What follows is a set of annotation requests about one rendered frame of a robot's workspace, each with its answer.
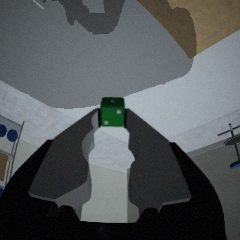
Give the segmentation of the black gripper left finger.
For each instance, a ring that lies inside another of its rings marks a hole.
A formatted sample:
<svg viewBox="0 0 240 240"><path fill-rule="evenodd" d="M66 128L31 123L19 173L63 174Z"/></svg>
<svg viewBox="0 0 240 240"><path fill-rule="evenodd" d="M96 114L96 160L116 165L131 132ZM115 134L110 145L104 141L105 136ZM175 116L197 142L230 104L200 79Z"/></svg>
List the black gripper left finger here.
<svg viewBox="0 0 240 240"><path fill-rule="evenodd" d="M89 154L100 127L98 107L48 139L19 167L0 198L0 240L25 221L58 217L62 205L71 206L81 221L82 206L91 198Z"/></svg>

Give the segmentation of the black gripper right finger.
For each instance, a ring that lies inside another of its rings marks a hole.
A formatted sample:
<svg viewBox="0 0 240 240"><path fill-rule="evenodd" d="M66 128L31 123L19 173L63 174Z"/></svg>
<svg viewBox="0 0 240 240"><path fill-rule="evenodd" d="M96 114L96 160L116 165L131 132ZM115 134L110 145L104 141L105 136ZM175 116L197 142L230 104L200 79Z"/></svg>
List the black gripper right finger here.
<svg viewBox="0 0 240 240"><path fill-rule="evenodd" d="M128 196L139 208L139 217L144 209L156 208L158 221L183 223L211 240L227 240L219 197L188 155L129 108L124 112L124 128L135 158Z"/></svg>

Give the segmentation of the tan mat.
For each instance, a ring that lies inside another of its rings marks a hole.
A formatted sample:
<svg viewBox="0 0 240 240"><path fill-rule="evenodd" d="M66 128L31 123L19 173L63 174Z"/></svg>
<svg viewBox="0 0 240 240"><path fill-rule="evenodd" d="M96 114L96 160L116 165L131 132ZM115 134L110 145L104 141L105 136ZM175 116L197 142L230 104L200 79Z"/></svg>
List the tan mat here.
<svg viewBox="0 0 240 240"><path fill-rule="evenodd" d="M191 59L240 30L240 0L137 0Z"/></svg>

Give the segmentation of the green die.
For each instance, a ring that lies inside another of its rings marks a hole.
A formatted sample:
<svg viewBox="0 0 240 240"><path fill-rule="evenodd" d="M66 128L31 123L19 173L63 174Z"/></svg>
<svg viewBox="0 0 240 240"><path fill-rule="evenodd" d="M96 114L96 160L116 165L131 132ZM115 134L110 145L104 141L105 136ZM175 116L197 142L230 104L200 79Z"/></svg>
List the green die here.
<svg viewBox="0 0 240 240"><path fill-rule="evenodd" d="M125 101L123 97L103 97L100 105L102 127L123 127Z"/></svg>

